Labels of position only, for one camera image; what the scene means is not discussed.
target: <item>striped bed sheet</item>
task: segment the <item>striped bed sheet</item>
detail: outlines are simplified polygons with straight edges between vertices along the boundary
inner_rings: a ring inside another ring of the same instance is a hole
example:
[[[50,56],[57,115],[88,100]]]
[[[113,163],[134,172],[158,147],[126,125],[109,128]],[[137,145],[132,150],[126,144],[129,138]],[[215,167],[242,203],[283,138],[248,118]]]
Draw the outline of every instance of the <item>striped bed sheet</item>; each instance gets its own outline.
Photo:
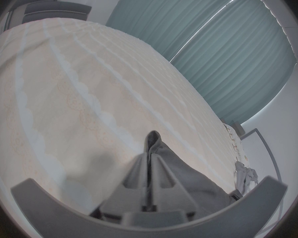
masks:
[[[151,46],[74,19],[19,25],[0,35],[0,200],[30,236],[10,188],[28,177],[89,214],[144,150],[162,140],[227,193],[236,151],[223,123]]]

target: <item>bed sheet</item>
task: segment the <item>bed sheet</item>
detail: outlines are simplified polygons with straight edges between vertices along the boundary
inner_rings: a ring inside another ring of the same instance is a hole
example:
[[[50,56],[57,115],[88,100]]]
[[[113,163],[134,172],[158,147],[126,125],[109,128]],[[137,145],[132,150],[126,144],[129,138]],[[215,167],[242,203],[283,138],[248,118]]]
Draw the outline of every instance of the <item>bed sheet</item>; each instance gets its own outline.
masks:
[[[28,177],[89,214],[162,140],[227,193],[236,152],[223,123],[151,46],[97,23],[29,22],[0,35],[0,200],[32,237],[10,188]]]

